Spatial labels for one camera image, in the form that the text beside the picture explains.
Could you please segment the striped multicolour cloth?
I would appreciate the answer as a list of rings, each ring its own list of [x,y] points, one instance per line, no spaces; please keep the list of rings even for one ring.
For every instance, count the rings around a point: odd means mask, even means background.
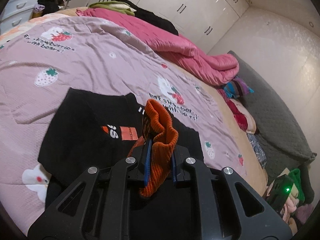
[[[237,99],[247,94],[254,93],[254,90],[245,83],[245,81],[236,76],[229,83],[227,83],[223,90],[228,98]]]

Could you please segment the black sweatshirt with orange cuffs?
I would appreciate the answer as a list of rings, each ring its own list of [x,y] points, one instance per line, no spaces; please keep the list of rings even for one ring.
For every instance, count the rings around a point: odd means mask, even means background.
[[[128,239],[197,239],[188,187],[173,182],[176,146],[204,161],[200,134],[156,99],[140,105],[133,94],[100,95],[70,89],[44,136],[39,162],[51,174],[46,209],[89,167],[110,168],[152,141],[143,186],[129,184]]]

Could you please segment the white chest of drawers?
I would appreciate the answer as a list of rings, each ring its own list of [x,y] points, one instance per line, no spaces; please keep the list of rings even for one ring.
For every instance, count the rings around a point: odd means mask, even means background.
[[[31,19],[37,0],[9,0],[1,13],[1,35]]]

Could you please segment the grey quilted floor mat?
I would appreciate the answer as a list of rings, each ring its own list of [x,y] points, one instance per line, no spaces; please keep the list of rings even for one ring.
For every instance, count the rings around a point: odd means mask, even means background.
[[[265,152],[265,170],[273,181],[285,168],[310,164],[317,154],[313,152],[297,120],[276,91],[232,50],[240,66],[238,77],[254,90],[240,98],[242,105],[255,119],[256,138]]]

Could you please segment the green cloth on floor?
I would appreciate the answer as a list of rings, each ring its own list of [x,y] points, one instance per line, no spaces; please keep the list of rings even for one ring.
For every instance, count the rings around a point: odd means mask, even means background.
[[[298,199],[300,204],[305,202],[305,194],[302,189],[302,180],[300,177],[300,169],[295,168],[291,170],[288,176],[293,180],[294,185],[292,186],[291,194],[294,198]]]

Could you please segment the black garment on bed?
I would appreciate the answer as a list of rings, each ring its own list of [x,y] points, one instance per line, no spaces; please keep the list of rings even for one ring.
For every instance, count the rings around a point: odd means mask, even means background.
[[[161,18],[161,17],[155,15],[153,12],[142,9],[142,8],[136,6],[134,3],[130,2],[129,0],[112,0],[112,1],[124,2],[124,3],[128,4],[131,8],[136,10],[136,12],[135,12],[136,18],[139,18],[145,22],[148,22],[151,25],[154,25],[158,28],[166,30],[176,36],[179,35],[177,29],[169,20]]]

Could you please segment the lilac strawberry print bedspread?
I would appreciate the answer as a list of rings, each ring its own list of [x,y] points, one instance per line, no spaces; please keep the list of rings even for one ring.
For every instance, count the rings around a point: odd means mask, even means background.
[[[57,15],[1,45],[1,203],[23,234],[44,211],[49,174],[37,158],[70,88],[158,100],[199,132],[206,164],[265,192],[266,171],[215,88],[111,21]]]

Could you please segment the red patterned cloth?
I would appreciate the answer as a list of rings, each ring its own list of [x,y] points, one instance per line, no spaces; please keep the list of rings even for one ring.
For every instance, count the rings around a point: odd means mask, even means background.
[[[233,116],[234,116],[239,128],[242,129],[243,131],[246,131],[248,128],[248,122],[247,122],[245,115],[242,114],[238,110],[235,103],[232,102],[231,99],[227,97],[227,95],[223,89],[219,88],[217,91],[223,97],[225,103],[227,103],[227,106],[229,107],[229,109],[233,113]]]

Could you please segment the green garment on bed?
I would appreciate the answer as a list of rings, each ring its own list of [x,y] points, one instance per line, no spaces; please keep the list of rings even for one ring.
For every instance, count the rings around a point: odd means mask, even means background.
[[[130,16],[135,16],[136,12],[136,9],[133,9],[127,3],[118,1],[97,2],[89,5],[89,8],[103,8]]]

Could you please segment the white built-in wardrobe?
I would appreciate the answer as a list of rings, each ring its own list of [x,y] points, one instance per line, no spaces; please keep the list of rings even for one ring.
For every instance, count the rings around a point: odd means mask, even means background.
[[[169,20],[208,54],[249,5],[245,0],[128,0]]]

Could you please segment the pink quilted blanket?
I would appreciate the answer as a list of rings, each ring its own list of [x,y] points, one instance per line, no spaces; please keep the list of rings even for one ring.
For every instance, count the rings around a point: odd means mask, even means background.
[[[134,16],[104,8],[78,9],[76,14],[103,18],[124,27],[153,51],[208,85],[227,84],[239,72],[239,63],[231,54],[209,56],[184,36],[174,35]]]

